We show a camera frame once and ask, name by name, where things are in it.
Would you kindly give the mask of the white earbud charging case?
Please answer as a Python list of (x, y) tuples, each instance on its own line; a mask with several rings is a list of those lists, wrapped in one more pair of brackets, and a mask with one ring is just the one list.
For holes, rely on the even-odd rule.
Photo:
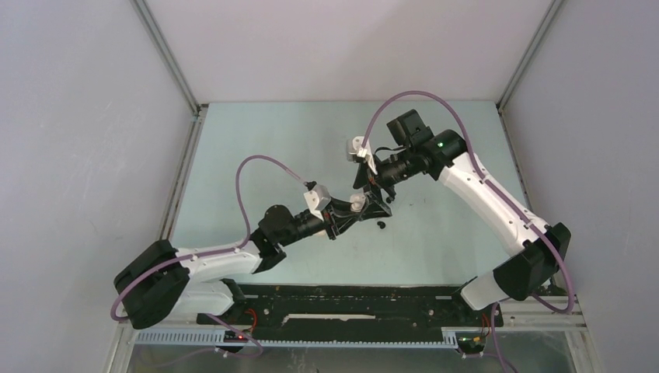
[(354, 193), (350, 196), (350, 210), (361, 212), (367, 203), (367, 197), (363, 193)]

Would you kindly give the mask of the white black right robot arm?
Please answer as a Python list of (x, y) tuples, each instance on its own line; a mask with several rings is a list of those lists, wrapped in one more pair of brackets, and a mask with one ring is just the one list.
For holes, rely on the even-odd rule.
[(387, 125), (401, 151), (376, 159), (362, 136), (347, 142), (347, 158), (359, 164), (354, 188), (394, 187), (423, 173), (461, 197), (502, 242), (507, 260), (465, 283), (452, 303), (452, 315), (471, 325), (483, 309), (507, 298), (524, 301), (559, 271), (571, 233), (562, 223), (549, 225), (512, 197), (469, 153), (453, 130), (434, 134), (419, 113), (410, 110)]

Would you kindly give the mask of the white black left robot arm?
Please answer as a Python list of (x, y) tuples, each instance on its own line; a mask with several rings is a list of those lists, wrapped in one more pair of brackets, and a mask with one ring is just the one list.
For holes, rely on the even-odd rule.
[(362, 204), (333, 198), (323, 210), (292, 214), (284, 205), (269, 207), (244, 243), (201, 249), (174, 247), (167, 239), (153, 242), (113, 280), (118, 299), (110, 314), (127, 320), (135, 329), (147, 329), (177, 313), (218, 315), (226, 323), (237, 323), (246, 313), (232, 276), (258, 274), (283, 261), (283, 250), (319, 233), (330, 239), (352, 225), (391, 216), (392, 197), (373, 193), (356, 194)]

